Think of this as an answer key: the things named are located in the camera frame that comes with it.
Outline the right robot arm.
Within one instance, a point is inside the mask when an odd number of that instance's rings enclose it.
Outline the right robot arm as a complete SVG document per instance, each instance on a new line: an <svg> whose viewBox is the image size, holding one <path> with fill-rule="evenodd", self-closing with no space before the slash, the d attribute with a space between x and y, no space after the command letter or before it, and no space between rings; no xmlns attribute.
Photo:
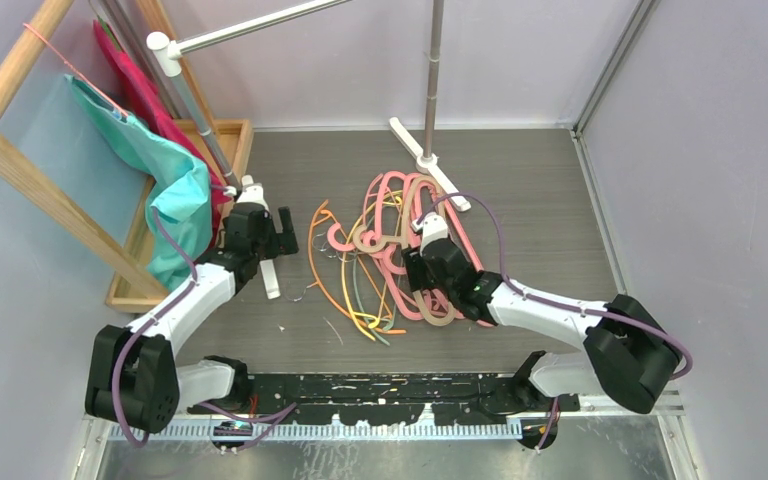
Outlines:
<svg viewBox="0 0 768 480"><path fill-rule="evenodd" d="M437 213L407 227L417 242L405 236L368 241L359 235L332 246L380 258L399 247L412 292L437 290L469 320L522 328L573 347L561 355L535 351L521 364L511 387L525 409L557 406L563 396L604 394L631 412L647 414L669 381L690 372L691 354L635 298L576 300L530 288L505 270L481 269Z"/></svg>

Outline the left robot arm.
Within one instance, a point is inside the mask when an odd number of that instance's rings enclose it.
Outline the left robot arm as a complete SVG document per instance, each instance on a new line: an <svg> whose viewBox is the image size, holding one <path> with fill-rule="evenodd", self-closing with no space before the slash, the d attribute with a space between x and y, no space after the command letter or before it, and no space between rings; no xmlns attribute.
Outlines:
<svg viewBox="0 0 768 480"><path fill-rule="evenodd" d="M97 333L84 401L88 415L151 434L194 406L215 401L229 413L248 406L252 388L244 362L217 355L187 366L176 362L189 337L257 275L262 261L288 251L272 215L257 203L235 204L223 235L223 245L186 258L184 282L152 310Z"/></svg>

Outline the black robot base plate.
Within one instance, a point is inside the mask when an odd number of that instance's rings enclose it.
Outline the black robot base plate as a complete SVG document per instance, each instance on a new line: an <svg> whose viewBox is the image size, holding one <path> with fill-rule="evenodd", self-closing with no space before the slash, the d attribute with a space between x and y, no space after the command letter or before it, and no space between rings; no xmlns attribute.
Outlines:
<svg viewBox="0 0 768 480"><path fill-rule="evenodd" d="M259 435L295 440L512 439L526 448L554 442L577 395L553 401L501 373L259 373L239 405L219 405L209 438L222 449Z"/></svg>

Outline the beige plastic hanger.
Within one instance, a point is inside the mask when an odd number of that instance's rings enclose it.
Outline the beige plastic hanger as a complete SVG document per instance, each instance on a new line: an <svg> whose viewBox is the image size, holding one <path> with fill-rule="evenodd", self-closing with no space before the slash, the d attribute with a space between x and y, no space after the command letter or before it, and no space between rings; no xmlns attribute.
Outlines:
<svg viewBox="0 0 768 480"><path fill-rule="evenodd" d="M441 194L441 188L427 175L398 171L378 175L365 199L372 210L362 214L361 223L351 233L351 244L357 252L378 261L394 303L405 318L441 327L451 324L458 312L440 292L406 292L397 285L398 279L407 277L407 267L398 266L395 256L420 243L411 222L421 214L421 194L425 190L433 198Z"/></svg>

